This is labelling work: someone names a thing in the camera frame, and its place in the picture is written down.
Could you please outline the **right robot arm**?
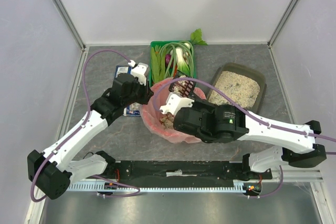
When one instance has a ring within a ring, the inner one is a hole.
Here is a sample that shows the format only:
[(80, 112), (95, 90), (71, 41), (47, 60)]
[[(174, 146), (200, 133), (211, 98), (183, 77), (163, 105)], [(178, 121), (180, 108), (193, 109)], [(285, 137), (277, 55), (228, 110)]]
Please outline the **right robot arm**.
[(326, 149), (317, 144), (313, 134), (319, 122), (294, 125), (276, 124), (254, 113), (244, 113), (232, 105), (215, 105), (207, 101), (187, 101), (173, 109), (175, 130), (195, 136), (202, 142), (230, 143), (257, 141), (272, 145), (259, 153), (243, 156), (239, 172), (261, 174), (267, 169), (288, 164), (296, 168), (313, 168), (326, 160)]

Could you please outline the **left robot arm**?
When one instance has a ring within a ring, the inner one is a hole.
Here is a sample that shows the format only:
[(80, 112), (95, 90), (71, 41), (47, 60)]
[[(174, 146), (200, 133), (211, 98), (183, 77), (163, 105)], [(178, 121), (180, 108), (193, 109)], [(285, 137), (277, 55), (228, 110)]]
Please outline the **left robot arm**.
[(104, 152), (94, 154), (88, 161), (73, 161), (76, 154), (97, 134), (104, 131), (133, 104), (147, 104), (153, 92), (145, 74), (122, 73), (101, 97), (89, 106), (85, 116), (55, 144), (43, 152), (31, 151), (27, 156), (30, 197), (40, 189), (49, 199), (59, 198), (68, 187), (86, 177), (104, 172), (111, 157)]

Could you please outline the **black litter scoop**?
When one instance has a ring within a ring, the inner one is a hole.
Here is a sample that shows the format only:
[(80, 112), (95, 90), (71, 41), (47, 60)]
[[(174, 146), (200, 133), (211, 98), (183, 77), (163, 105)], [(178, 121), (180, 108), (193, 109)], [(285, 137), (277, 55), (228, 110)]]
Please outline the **black litter scoop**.
[(182, 80), (171, 83), (169, 86), (169, 91), (179, 94), (182, 97), (195, 98), (194, 89), (196, 83), (189, 80)]

